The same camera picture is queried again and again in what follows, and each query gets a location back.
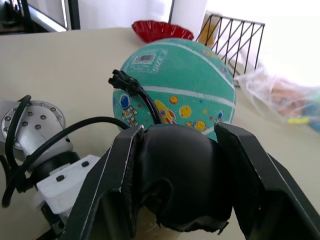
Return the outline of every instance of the barcode label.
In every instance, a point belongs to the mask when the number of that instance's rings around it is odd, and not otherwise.
[[[140,55],[136,56],[133,60],[133,64],[152,64],[155,59],[155,54],[152,55]]]

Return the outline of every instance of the table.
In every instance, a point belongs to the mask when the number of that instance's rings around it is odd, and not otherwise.
[[[58,106],[67,125],[94,116],[113,116],[112,92],[108,84],[113,69],[144,43],[129,28],[77,30],[0,36],[0,98],[18,100],[26,94]],[[237,89],[233,124],[252,132],[273,157],[295,178],[320,213],[320,135],[310,129],[273,123],[258,116],[251,103]],[[99,123],[70,135],[80,157],[102,156],[119,133],[116,126]],[[0,169],[0,193],[5,176]],[[9,208],[0,208],[1,239],[36,239],[49,229],[31,201],[35,190],[13,195]],[[196,231],[178,233],[159,229],[142,211],[138,240],[244,240],[235,215],[229,226],[217,236]]]

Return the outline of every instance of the bolt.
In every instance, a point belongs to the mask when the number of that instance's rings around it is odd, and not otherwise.
[[[85,168],[86,166],[88,166],[88,165],[89,165],[89,162],[88,162],[88,161],[84,161],[83,163],[81,163],[81,166],[84,167],[84,168]]]
[[[57,176],[57,177],[55,178],[55,180],[56,180],[57,182],[61,182],[63,179],[65,179],[65,176],[63,176],[63,175]]]

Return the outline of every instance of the cable connector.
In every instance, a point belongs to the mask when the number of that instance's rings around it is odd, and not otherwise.
[[[111,84],[115,89],[121,89],[127,92],[131,97],[137,96],[143,89],[135,78],[127,75],[122,70],[113,70],[113,77],[109,78],[109,84]]]

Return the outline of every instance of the basketball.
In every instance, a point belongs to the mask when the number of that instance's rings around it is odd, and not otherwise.
[[[139,81],[164,123],[197,129],[214,140],[215,122],[232,123],[233,78],[224,62],[201,43],[180,38],[149,43],[121,70]],[[154,124],[144,101],[120,89],[113,92],[113,113],[130,127]]]

